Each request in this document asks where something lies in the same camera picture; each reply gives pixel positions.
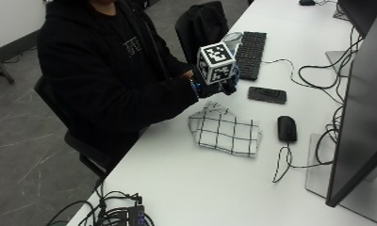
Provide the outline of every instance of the white plaid towel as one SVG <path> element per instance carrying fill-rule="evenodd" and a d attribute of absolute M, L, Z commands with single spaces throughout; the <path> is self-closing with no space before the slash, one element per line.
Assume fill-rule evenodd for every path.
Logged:
<path fill-rule="evenodd" d="M 259 121 L 238 117 L 216 102 L 188 117 L 188 127 L 199 145 L 223 152 L 255 157 L 262 130 Z"/>

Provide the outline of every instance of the sleeve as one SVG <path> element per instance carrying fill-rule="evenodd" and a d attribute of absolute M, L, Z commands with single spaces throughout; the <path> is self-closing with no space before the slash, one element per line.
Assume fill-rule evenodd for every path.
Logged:
<path fill-rule="evenodd" d="M 74 37 L 59 30 L 75 31 Z M 94 39 L 78 27 L 58 22 L 51 29 L 42 28 L 38 39 L 43 74 L 58 97 L 86 120 L 99 128 L 133 132 L 175 118 L 198 102 L 186 78 L 130 89 L 101 57 L 103 46 Z"/>
<path fill-rule="evenodd" d="M 156 42 L 156 47 L 160 51 L 160 55 L 162 58 L 164 60 L 166 66 L 168 71 L 171 72 L 172 77 L 178 77 L 180 76 L 183 73 L 186 73 L 188 70 L 192 69 L 194 65 L 188 64 L 187 62 L 182 62 L 175 55 L 170 52 L 170 49 L 167 47 L 167 42 L 166 40 L 160 37 L 158 31 L 156 31 L 156 27 L 153 23 L 151 18 L 149 17 L 149 15 L 146 14 L 146 12 L 143 11 L 142 8 L 135 8 L 141 14 L 143 15 L 143 19 L 146 20 L 150 29 L 151 29 L 151 33 L 153 33 L 153 37 L 154 40 Z"/>

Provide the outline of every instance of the computer monitor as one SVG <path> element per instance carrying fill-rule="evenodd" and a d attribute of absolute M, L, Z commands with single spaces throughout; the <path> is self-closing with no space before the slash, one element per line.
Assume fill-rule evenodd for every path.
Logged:
<path fill-rule="evenodd" d="M 377 18 L 377 0 L 339 0 L 349 21 L 365 38 Z"/>
<path fill-rule="evenodd" d="M 377 0 L 339 0 L 339 5 L 347 19 L 355 25 L 361 37 L 365 38 L 377 18 Z M 337 62 L 343 55 L 344 51 L 327 52 L 331 63 Z M 343 67 L 340 62 L 335 65 L 335 70 L 337 73 L 341 73 L 341 76 L 349 76 L 349 64 L 345 64 Z"/>
<path fill-rule="evenodd" d="M 327 204 L 336 206 L 376 168 L 377 20 L 351 69 Z"/>
<path fill-rule="evenodd" d="M 309 165 L 317 163 L 312 135 Z M 377 222 L 377 19 L 351 67 L 337 144 L 324 139 L 320 159 L 333 165 L 311 168 L 307 189 L 329 206 L 351 209 Z"/>

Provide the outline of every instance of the white desk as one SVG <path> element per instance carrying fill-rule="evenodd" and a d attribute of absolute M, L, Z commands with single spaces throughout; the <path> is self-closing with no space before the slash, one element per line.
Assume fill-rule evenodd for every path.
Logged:
<path fill-rule="evenodd" d="M 297 77 L 301 66 L 328 65 L 325 51 L 349 46 L 352 25 L 333 18 L 335 11 L 331 3 L 301 7 L 299 1 L 258 0 L 232 31 L 267 32 L 263 59 L 291 59 Z M 280 183 L 274 184 L 278 153 L 284 146 L 278 140 L 278 117 L 289 115 L 297 121 L 293 164 L 304 166 L 311 134 L 324 132 L 340 106 L 320 90 L 295 84 L 291 71 L 289 63 L 263 64 L 256 82 L 242 80 L 232 96 L 218 94 L 211 98 L 239 116 L 262 120 L 264 136 L 256 158 L 230 155 L 195 144 L 188 117 L 202 110 L 207 102 L 203 100 L 174 120 L 150 127 L 110 174 L 105 192 L 139 192 L 146 212 L 156 225 L 163 226 L 377 225 L 340 206 L 328 207 L 324 198 L 305 190 L 305 169 L 291 169 Z M 321 85 L 333 81 L 333 70 L 304 73 Z M 287 90 L 287 105 L 248 100 L 250 86 Z M 97 204 L 98 196 L 89 201 Z M 111 202 L 109 208 L 123 205 Z M 78 225 L 89 211 L 83 206 L 69 225 Z"/>

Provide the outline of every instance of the mouse cable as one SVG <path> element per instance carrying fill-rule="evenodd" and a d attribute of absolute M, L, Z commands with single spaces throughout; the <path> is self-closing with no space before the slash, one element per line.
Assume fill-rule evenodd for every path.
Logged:
<path fill-rule="evenodd" d="M 262 61 L 262 62 L 263 62 L 263 63 L 276 63 L 276 62 L 280 62 L 280 61 L 287 61 L 287 62 L 289 62 L 291 65 L 292 65 L 291 80 L 292 80 L 296 84 L 299 84 L 299 85 L 301 85 L 301 86 L 304 86 L 304 87 L 312 88 L 311 86 L 307 86 L 307 85 L 304 85 L 303 83 L 300 83 L 299 81 L 295 80 L 295 77 L 293 77 L 293 75 L 295 75 L 295 64 L 293 64 L 293 62 L 292 62 L 289 59 L 278 59 L 278 60 L 274 60 L 274 61 Z M 324 91 L 325 94 L 331 97 L 331 99 L 333 99 L 339 104 L 343 104 L 343 103 L 329 94 L 329 92 L 328 92 L 327 90 L 321 89 L 321 91 Z"/>
<path fill-rule="evenodd" d="M 278 158 L 278 170 L 276 170 L 276 175 L 275 175 L 275 180 L 274 180 L 274 183 L 278 183 L 283 177 L 286 176 L 288 170 L 291 168 L 295 168 L 295 169 L 307 169 L 307 168 L 313 168 L 313 167 L 317 167 L 317 166 L 325 166 L 325 165 L 331 165 L 333 163 L 333 161 L 328 161 L 328 162 L 323 162 L 321 159 L 320 159 L 320 155 L 319 155 L 319 152 L 320 152 L 320 146 L 321 146 L 321 141 L 324 139 L 324 137 L 329 134 L 329 132 L 332 132 L 332 130 L 328 130 L 320 137 L 320 140 L 317 142 L 317 146 L 316 146 L 316 159 L 319 161 L 319 164 L 315 164 L 315 165 L 311 165 L 311 166 L 305 166 L 305 167 L 300 167 L 300 166 L 295 166 L 292 165 L 292 162 L 293 162 L 293 153 L 292 153 L 292 150 L 291 150 L 291 146 L 289 146 L 289 142 L 288 142 L 288 146 L 286 147 L 282 147 L 280 151 L 279 151 L 279 158 Z M 283 153 L 283 150 L 287 149 L 288 150 L 288 154 L 287 154 L 287 164 L 288 164 L 288 167 L 287 167 L 287 170 L 286 172 L 283 172 L 283 174 L 280 175 L 280 177 L 278 178 L 278 172 L 279 172 L 279 168 L 280 168 L 280 158 L 282 158 L 282 153 Z"/>

